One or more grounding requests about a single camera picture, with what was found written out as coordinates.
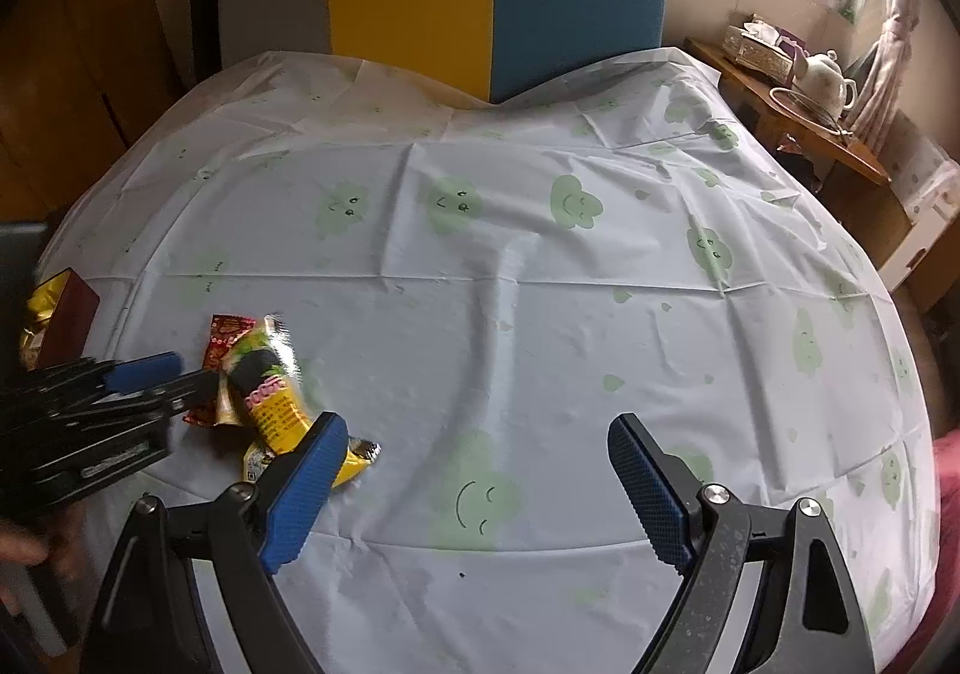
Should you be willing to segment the person's left hand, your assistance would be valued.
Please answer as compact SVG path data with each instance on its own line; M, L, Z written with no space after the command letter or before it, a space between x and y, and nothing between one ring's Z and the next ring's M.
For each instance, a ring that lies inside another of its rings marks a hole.
M83 521L83 504L55 511L28 526L2 520L3 564L49 564L60 580L73 582L83 571Z

